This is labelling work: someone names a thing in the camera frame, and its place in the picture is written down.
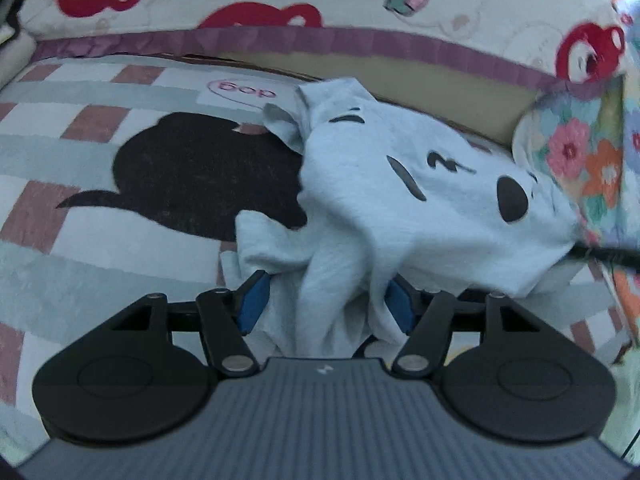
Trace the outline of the stack of folded clothes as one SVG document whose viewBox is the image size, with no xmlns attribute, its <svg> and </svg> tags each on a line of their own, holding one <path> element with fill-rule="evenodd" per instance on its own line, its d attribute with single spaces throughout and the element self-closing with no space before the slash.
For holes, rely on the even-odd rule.
<svg viewBox="0 0 640 480">
<path fill-rule="evenodd" d="M 23 29 L 20 12 L 25 0 L 1 0 L 1 88 L 9 84 L 28 65 L 36 42 Z"/>
</svg>

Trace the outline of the red bear print bedsheet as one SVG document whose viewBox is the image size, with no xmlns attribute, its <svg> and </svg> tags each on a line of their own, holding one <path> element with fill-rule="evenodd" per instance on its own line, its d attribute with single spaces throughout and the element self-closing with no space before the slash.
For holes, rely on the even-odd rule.
<svg viewBox="0 0 640 480">
<path fill-rule="evenodd" d="M 592 84 L 631 66 L 613 0 L 26 0 L 38 38 L 198 30 L 220 50 L 414 58 Z"/>
</svg>

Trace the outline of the floral patchwork quilt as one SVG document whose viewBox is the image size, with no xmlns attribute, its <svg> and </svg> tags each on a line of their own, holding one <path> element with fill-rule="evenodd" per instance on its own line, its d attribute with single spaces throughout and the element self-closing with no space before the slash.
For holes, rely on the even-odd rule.
<svg viewBox="0 0 640 480">
<path fill-rule="evenodd" d="M 542 96 L 516 127 L 516 161 L 548 174 L 579 206 L 587 243 L 639 249 L 639 0 L 613 0 L 632 65 L 604 92 Z"/>
</svg>

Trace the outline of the checked happy dog rug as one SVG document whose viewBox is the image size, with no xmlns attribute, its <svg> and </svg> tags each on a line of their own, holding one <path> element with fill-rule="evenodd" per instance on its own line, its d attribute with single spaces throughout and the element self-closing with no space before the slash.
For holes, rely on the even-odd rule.
<svg viewBox="0 0 640 480">
<path fill-rule="evenodd" d="M 142 58 L 38 63 L 1 93 L 1 437 L 48 440 L 32 382 L 48 359 L 151 292 L 238 288 L 221 258 L 235 220 L 290 229 L 302 158 L 262 121 L 306 82 Z M 604 364 L 631 342 L 597 263 L 566 256 L 525 296 Z"/>
</svg>

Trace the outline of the light grey printed t-shirt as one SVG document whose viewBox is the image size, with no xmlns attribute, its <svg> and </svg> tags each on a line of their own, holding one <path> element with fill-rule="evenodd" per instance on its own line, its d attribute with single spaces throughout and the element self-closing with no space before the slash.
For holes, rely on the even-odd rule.
<svg viewBox="0 0 640 480">
<path fill-rule="evenodd" d="M 474 148 L 437 120 L 378 102 L 352 78 L 302 84 L 268 104 L 265 127 L 302 158 L 290 229 L 257 211 L 235 220 L 221 258 L 239 284 L 270 275 L 246 341 L 258 359 L 341 359 L 405 334 L 385 304 L 396 276 L 421 288 L 527 295 L 582 234 L 576 206 L 543 174 Z"/>
</svg>

